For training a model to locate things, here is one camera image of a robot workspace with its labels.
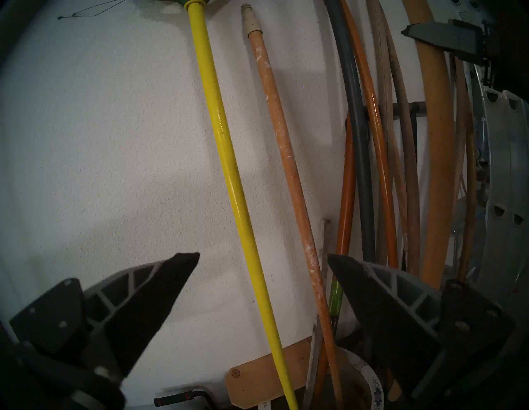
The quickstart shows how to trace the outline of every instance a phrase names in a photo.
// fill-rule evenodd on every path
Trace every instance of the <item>screw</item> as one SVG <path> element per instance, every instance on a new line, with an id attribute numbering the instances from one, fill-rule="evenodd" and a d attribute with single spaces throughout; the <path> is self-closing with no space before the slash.
<path id="1" fill-rule="evenodd" d="M 487 310 L 487 314 L 492 316 L 492 317 L 499 317 L 498 312 L 495 311 L 495 310 L 492 310 L 492 309 L 488 309 Z"/>
<path id="2" fill-rule="evenodd" d="M 457 322 L 454 323 L 454 326 L 457 327 L 462 332 L 470 332 L 470 326 L 468 325 L 467 322 L 458 320 Z"/>

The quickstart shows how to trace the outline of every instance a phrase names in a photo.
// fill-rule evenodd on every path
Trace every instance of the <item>wooden board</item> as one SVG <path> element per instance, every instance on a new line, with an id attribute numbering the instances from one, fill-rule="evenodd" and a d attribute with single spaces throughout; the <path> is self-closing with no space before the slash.
<path id="1" fill-rule="evenodd" d="M 346 361 L 340 349 L 338 364 Z M 294 390 L 305 387 L 308 361 L 311 354 L 311 338 L 300 340 L 283 349 L 285 361 Z M 224 378 L 233 405 L 250 408 L 283 395 L 271 354 L 232 367 Z"/>

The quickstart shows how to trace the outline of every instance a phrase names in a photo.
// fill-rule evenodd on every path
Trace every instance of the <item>wooden broom handle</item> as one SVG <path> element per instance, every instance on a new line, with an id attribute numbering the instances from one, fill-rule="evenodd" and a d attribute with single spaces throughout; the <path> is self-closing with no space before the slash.
<path id="1" fill-rule="evenodd" d="M 257 21 L 255 14 L 249 5 L 243 5 L 243 18 L 246 21 Z M 276 134 L 277 145 L 281 154 L 285 176 L 287 178 L 290 198 L 294 207 L 296 221 L 299 229 L 299 235 L 305 251 L 305 260 L 311 278 L 312 290 L 316 299 L 316 308 L 322 327 L 325 350 L 329 359 L 331 378 L 334 389 L 334 396 L 338 409 L 343 409 L 342 386 L 340 384 L 340 371 L 336 360 L 336 345 L 334 343 L 333 332 L 331 328 L 331 319 L 327 307 L 327 298 L 323 290 L 322 274 L 320 272 L 320 263 L 314 245 L 312 236 L 311 222 L 308 217 L 307 207 L 303 196 L 303 189 L 299 180 L 299 174 L 294 158 L 294 151 L 288 135 L 287 122 L 281 106 L 279 92 L 277 91 L 276 81 L 273 76 L 272 67 L 268 58 L 267 49 L 263 41 L 260 28 L 254 24 L 245 24 L 249 27 L 248 38 L 256 58 L 257 68 L 263 85 L 264 95 L 266 96 L 268 111 L 272 119 L 273 128 Z"/>

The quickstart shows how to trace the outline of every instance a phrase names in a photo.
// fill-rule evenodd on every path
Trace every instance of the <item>yellow pole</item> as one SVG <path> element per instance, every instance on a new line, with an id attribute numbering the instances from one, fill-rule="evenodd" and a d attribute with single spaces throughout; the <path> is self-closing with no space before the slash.
<path id="1" fill-rule="evenodd" d="M 257 305 L 259 306 L 268 343 L 272 350 L 272 357 L 276 365 L 277 374 L 279 375 L 279 380 L 290 410 L 297 410 L 297 401 L 285 364 L 285 357 L 283 356 L 276 321 L 273 317 L 272 305 L 270 304 L 270 297 L 268 296 L 256 239 L 253 235 L 252 223 L 250 221 L 246 199 L 244 198 L 235 152 L 233 151 L 226 113 L 224 112 L 224 105 L 222 104 L 221 90 L 218 86 L 215 63 L 207 35 L 206 20 L 204 19 L 204 6 L 205 2 L 203 0 L 189 0 L 185 4 L 185 8 L 189 13 L 198 68 L 200 70 L 200 76 L 202 77 L 202 85 L 204 87 L 204 94 L 206 95 L 213 133 L 215 134 L 218 156 L 221 160 L 228 194 L 233 208 L 233 215 L 235 216 L 235 223 L 239 230 L 242 249 L 252 280 L 253 291 L 256 295 Z"/>

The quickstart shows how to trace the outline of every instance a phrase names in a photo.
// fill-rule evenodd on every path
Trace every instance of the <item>white textured wall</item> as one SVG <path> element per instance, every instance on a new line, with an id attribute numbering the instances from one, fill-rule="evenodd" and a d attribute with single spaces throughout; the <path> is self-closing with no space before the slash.
<path id="1" fill-rule="evenodd" d="M 194 384 L 226 400 L 228 368 L 269 349 L 188 16 L 171 2 L 129 0 L 98 17 L 57 20 L 95 3 L 50 2 L 0 74 L 2 320 L 66 277 L 80 278 L 86 288 L 129 266 L 200 251 L 197 269 L 123 390 L 132 405 Z M 270 298 L 283 345 L 289 345 L 310 335 L 315 306 L 266 102 L 242 34 L 242 3 L 216 0 L 206 19 Z M 376 81 L 366 6 L 350 3 Z M 321 218 L 338 223 L 342 184 L 346 108 L 334 37 L 322 0 L 253 6 L 319 242 Z M 383 6 L 408 98 L 423 100 L 414 42 L 399 34 L 407 25 L 404 8 L 395 0 Z M 425 199 L 424 119 L 419 132 Z M 355 212 L 351 254 L 359 257 Z M 350 325 L 345 310 L 341 323 Z"/>

